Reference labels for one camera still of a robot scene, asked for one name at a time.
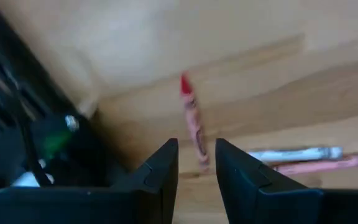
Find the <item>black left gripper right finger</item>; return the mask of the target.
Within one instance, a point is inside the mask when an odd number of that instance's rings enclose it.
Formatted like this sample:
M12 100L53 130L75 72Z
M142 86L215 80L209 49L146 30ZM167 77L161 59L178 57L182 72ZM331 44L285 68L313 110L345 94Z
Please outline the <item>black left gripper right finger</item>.
M358 224L356 189L309 188L222 138L215 158L230 223Z

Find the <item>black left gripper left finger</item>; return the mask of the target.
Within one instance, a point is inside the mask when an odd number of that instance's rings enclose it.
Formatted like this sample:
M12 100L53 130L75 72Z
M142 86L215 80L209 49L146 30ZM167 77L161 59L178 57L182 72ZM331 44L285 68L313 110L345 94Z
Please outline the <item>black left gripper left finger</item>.
M178 184L178 141L169 139L111 187L9 187L0 223L171 223Z

